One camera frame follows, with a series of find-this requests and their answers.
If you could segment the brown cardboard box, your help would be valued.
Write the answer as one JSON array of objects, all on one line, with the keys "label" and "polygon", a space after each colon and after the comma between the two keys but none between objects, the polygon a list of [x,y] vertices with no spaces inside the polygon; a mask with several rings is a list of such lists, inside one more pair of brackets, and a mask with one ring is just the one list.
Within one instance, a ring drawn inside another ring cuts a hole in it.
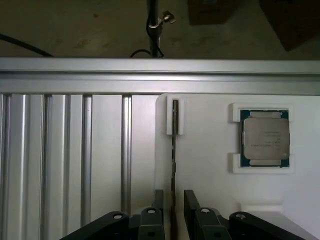
[{"label": "brown cardboard box", "polygon": [[233,11],[229,0],[187,0],[190,25],[225,23]]}]

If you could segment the silver CPU chip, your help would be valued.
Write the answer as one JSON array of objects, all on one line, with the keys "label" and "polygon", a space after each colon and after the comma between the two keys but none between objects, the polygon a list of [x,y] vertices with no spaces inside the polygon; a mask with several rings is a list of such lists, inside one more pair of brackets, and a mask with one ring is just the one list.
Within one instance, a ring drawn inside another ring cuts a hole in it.
[{"label": "silver CPU chip", "polygon": [[241,109],[239,113],[240,167],[288,168],[289,110]]}]

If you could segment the metal stand pole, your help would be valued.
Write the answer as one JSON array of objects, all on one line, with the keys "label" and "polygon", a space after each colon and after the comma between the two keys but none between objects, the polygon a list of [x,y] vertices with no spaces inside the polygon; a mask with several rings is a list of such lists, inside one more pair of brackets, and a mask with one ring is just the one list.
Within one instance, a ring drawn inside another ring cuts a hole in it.
[{"label": "metal stand pole", "polygon": [[146,32],[149,37],[149,50],[152,58],[159,58],[159,20],[158,20],[158,0],[146,0],[147,20]]}]

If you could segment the white parts rack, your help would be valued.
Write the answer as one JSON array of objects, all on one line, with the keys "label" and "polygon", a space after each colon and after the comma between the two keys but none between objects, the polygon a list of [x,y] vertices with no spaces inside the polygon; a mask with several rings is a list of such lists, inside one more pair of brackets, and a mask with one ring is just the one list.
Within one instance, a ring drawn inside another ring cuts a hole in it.
[{"label": "white parts rack", "polygon": [[[176,137],[177,239],[189,240],[184,191],[228,218],[241,211],[320,240],[320,96],[181,94],[156,101],[155,186],[170,210],[170,101],[182,102]],[[240,167],[240,110],[289,110],[290,166]]]}]

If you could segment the metal pole clamp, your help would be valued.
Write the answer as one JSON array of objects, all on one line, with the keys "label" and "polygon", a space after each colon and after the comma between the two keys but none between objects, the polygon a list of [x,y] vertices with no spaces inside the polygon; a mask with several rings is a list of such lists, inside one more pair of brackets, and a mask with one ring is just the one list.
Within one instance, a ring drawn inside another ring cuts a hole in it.
[{"label": "metal pole clamp", "polygon": [[161,25],[163,23],[170,23],[174,24],[176,22],[175,16],[170,11],[164,11],[162,13],[162,17],[159,17],[157,20],[158,25]]}]

